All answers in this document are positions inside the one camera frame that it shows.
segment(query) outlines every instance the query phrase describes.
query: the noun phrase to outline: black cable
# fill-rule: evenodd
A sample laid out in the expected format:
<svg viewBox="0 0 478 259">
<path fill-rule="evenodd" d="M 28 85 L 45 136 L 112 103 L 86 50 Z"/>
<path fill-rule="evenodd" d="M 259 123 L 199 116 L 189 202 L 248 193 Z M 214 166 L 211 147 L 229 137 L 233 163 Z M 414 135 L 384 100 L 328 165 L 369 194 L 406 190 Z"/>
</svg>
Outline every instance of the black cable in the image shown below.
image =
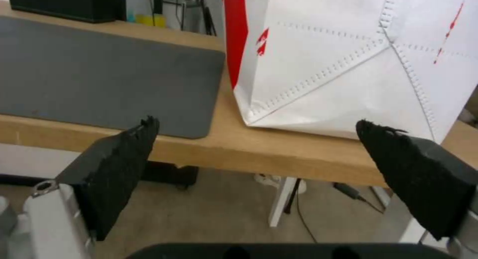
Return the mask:
<svg viewBox="0 0 478 259">
<path fill-rule="evenodd" d="M 384 214 L 384 211 L 382 211 L 381 209 L 379 209 L 379 208 L 377 208 L 376 206 L 374 206 L 374 204 L 372 204 L 370 201 L 368 201 L 367 199 L 363 198 L 362 196 L 359 196 L 357 199 L 360 200 L 360 201 L 362 201 L 362 202 L 364 202 L 364 203 L 366 203 L 367 205 L 369 205 L 370 207 L 372 207 L 374 210 L 376 210 L 376 211 L 378 211 L 378 212 Z"/>
<path fill-rule="evenodd" d="M 294 202 L 295 195 L 297 194 L 297 191 L 299 190 L 299 185 L 301 181 L 302 181 L 301 178 L 297 178 L 295 180 L 294 188 L 292 188 L 292 192 L 289 196 L 289 201 L 287 201 L 287 204 L 285 205 L 285 208 L 284 208 L 285 214 L 291 213 L 292 203 Z"/>
<path fill-rule="evenodd" d="M 300 212 L 300 206 L 299 206 L 299 193 L 297 193 L 297 213 L 299 213 L 300 220 L 302 221 L 302 224 L 306 228 L 307 232 L 309 232 L 310 237 L 314 240 L 314 243 L 318 243 L 316 237 L 314 237 L 314 234 L 312 234 L 312 231 L 310 231 L 309 226 L 307 226 L 307 223 L 304 220 L 304 217 L 302 217 L 302 213 Z"/>
<path fill-rule="evenodd" d="M 368 204 L 370 207 L 372 207 L 374 210 L 384 214 L 383 211 L 381 211 L 379 208 L 374 206 L 370 201 L 365 199 L 360 195 L 360 193 L 357 191 L 357 189 L 354 189 L 352 186 L 349 186 L 348 184 L 342 184 L 340 182 L 335 182 L 333 183 L 333 187 L 340 191 L 341 193 L 345 194 L 346 196 L 350 197 L 353 200 L 360 200 L 366 204 Z"/>
<path fill-rule="evenodd" d="M 206 34 L 217 36 L 210 8 L 205 4 L 205 0 L 199 0 L 199 5 L 201 7 L 201 11 L 203 12 L 203 20 Z"/>
<path fill-rule="evenodd" d="M 178 24 L 179 24 L 179 28 L 181 29 L 181 31 L 183 30 L 183 21 L 181 21 L 179 19 L 179 16 L 178 16 L 178 4 L 179 4 L 179 0 L 176 0 L 176 19 L 178 20 Z"/>
<path fill-rule="evenodd" d="M 151 7 L 152 25 L 156 26 L 156 20 L 154 20 L 154 4 L 152 0 L 150 0 L 150 7 Z"/>
</svg>

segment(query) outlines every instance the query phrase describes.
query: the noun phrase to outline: red stripe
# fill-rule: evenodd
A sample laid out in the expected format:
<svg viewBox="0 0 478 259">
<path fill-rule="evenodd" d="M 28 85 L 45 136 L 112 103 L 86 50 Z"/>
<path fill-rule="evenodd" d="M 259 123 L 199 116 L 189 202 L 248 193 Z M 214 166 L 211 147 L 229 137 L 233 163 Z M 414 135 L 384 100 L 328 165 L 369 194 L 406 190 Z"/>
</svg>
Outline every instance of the red stripe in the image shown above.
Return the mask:
<svg viewBox="0 0 478 259">
<path fill-rule="evenodd" d="M 463 9 L 463 4 L 465 4 L 465 0 L 463 0 L 463 2 L 461 3 L 460 9 L 458 9 L 458 12 L 456 13 L 456 16 L 454 16 L 453 22 L 451 22 L 451 24 L 450 24 L 449 30 L 448 30 L 447 34 L 445 35 L 445 39 L 444 39 L 444 41 L 443 41 L 443 43 L 442 43 L 442 47 L 443 47 L 443 46 L 445 45 L 445 43 L 447 42 L 447 39 L 448 39 L 448 37 L 450 36 L 450 33 L 451 33 L 452 29 L 453 29 L 454 26 L 456 25 L 456 21 L 458 20 L 458 17 L 460 16 L 461 9 Z M 433 64 L 436 64 L 436 63 L 437 63 L 438 57 L 439 57 L 440 54 L 442 53 L 442 47 L 440 48 L 440 50 L 438 50 L 437 57 L 435 57 L 435 61 L 433 61 Z"/>
<path fill-rule="evenodd" d="M 238 82 L 240 64 L 248 34 L 246 0 L 224 0 L 226 15 L 227 66 L 232 88 Z"/>
</svg>

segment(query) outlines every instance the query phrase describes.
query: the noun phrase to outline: stitched seam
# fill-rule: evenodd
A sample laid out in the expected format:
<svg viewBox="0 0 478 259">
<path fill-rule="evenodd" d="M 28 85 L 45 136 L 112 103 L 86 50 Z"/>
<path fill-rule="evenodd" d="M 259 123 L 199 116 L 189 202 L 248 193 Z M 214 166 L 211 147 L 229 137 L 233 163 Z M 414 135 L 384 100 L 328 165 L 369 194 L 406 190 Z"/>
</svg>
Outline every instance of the stitched seam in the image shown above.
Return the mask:
<svg viewBox="0 0 478 259">
<path fill-rule="evenodd" d="M 320 26 L 297 24 L 297 23 L 283 22 L 283 21 L 277 21 L 277 25 L 278 26 L 284 26 L 286 28 L 297 29 L 299 31 L 319 32 L 319 33 L 334 35 L 334 36 L 338 36 L 338 37 L 342 37 L 342 38 L 352 38 L 352 39 L 355 39 L 355 40 L 362 40 L 362 41 L 372 40 L 372 38 L 369 37 L 369 36 L 354 34 L 354 33 L 346 32 L 346 31 L 337 31 L 335 29 L 324 28 L 324 27 L 320 27 Z"/>
<path fill-rule="evenodd" d="M 367 43 L 364 47 L 361 47 L 359 50 L 355 50 L 353 53 L 346 55 L 343 58 L 337 60 L 335 63 L 323 68 L 308 79 L 304 79 L 295 84 L 293 87 L 283 90 L 277 96 L 268 99 L 262 104 L 256 104 L 252 106 L 252 116 L 261 114 L 264 110 L 269 111 L 272 107 L 275 107 L 276 104 L 281 103 L 283 101 L 292 101 L 294 99 L 298 99 L 304 94 L 307 94 L 308 92 L 311 92 L 312 90 L 317 89 L 318 87 L 321 87 L 322 85 L 330 82 L 335 78 L 331 78 L 325 82 L 318 81 L 328 77 L 330 74 L 334 74 L 335 72 L 344 72 L 355 59 L 359 59 L 362 55 L 376 48 L 378 45 L 382 45 L 384 42 L 385 40 L 382 38 L 378 39 L 377 41 L 371 41 Z"/>
<path fill-rule="evenodd" d="M 402 43 L 401 47 L 408 48 L 410 50 L 424 51 L 424 52 L 437 52 L 438 49 L 433 47 L 428 47 L 425 45 L 411 44 L 411 43 Z M 461 56 L 469 59 L 478 59 L 478 55 L 470 55 L 468 53 L 456 52 L 452 50 L 442 50 L 440 55 L 449 55 L 449 56 Z"/>
<path fill-rule="evenodd" d="M 425 115 L 425 119 L 428 124 L 428 128 L 430 130 L 430 133 L 432 134 L 432 138 L 435 141 L 435 115 L 432 112 L 430 106 L 429 106 L 429 101 L 427 96 L 425 95 L 425 92 L 423 91 L 422 85 L 419 82 L 419 79 L 417 75 L 415 74 L 415 71 L 413 70 L 412 65 L 406 59 L 405 54 L 403 53 L 403 50 L 400 49 L 399 45 L 396 45 L 392 43 L 388 37 L 387 34 L 387 28 L 390 26 L 391 21 L 393 19 L 393 14 L 394 14 L 394 9 L 396 9 L 396 0 L 385 0 L 384 2 L 384 8 L 382 10 L 380 20 L 379 20 L 379 26 L 377 27 L 377 33 L 381 33 L 385 35 L 387 38 L 388 42 L 392 46 L 392 49 L 398 56 L 400 63 L 402 64 L 403 68 L 405 69 L 405 72 L 408 76 L 408 79 L 410 81 L 410 84 L 412 84 L 413 90 L 415 92 L 415 95 L 417 96 L 418 101 L 420 102 L 420 107 L 422 108 L 423 114 Z M 413 49 L 421 49 L 422 47 L 419 45 L 412 45 L 410 44 L 410 47 Z"/>
<path fill-rule="evenodd" d="M 377 33 L 384 33 L 384 29 L 386 30 L 392 21 L 392 15 L 393 15 L 393 10 L 395 9 L 396 0 L 385 0 L 384 2 L 384 8 L 382 9 L 382 13 L 380 14 L 380 23 L 381 26 L 379 26 L 379 29 L 377 30 Z"/>
<path fill-rule="evenodd" d="M 405 72 L 407 73 L 408 79 L 410 79 L 410 83 L 412 84 L 412 87 L 415 91 L 415 94 L 418 98 L 418 101 L 420 102 L 420 106 L 422 107 L 422 111 L 425 114 L 425 119 L 428 123 L 428 126 L 430 128 L 430 132 L 432 133 L 432 138 L 435 141 L 435 134 L 436 134 L 436 129 L 435 129 L 435 115 L 430 108 L 428 98 L 425 94 L 425 91 L 423 90 L 422 85 L 420 84 L 420 81 L 418 79 L 418 76 L 415 73 L 415 70 L 413 69 L 411 63 L 408 61 L 406 58 L 405 54 L 403 53 L 403 50 L 400 49 L 399 45 L 392 44 L 392 47 L 395 49 L 395 53 L 398 55 L 399 60 L 401 64 L 403 65 L 403 68 L 405 69 Z"/>
</svg>

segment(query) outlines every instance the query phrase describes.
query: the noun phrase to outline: gray desk mat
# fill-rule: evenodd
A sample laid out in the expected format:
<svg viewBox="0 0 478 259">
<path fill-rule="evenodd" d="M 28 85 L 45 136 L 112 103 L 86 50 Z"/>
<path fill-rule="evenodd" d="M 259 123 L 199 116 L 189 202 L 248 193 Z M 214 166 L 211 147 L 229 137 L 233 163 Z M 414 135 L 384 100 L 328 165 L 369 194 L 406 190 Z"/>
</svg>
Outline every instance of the gray desk mat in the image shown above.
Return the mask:
<svg viewBox="0 0 478 259">
<path fill-rule="evenodd" d="M 0 114 L 209 133 L 224 53 L 0 16 Z"/>
</svg>

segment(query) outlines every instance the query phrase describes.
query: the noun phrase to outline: red logo print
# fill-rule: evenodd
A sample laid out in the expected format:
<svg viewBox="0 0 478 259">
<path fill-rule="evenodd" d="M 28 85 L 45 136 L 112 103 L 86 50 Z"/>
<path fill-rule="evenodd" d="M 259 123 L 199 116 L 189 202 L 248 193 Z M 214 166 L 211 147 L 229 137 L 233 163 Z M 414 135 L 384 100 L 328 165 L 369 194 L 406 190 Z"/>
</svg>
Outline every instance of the red logo print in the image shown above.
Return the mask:
<svg viewBox="0 0 478 259">
<path fill-rule="evenodd" d="M 267 43 L 267 37 L 269 35 L 269 28 L 267 28 L 263 34 L 261 34 L 261 36 L 259 37 L 259 39 L 257 40 L 257 43 L 256 45 L 258 45 L 259 43 L 261 42 L 264 42 L 261 44 L 261 46 L 257 49 L 257 55 L 258 56 L 263 56 L 264 53 L 266 52 L 266 43 Z"/>
</svg>

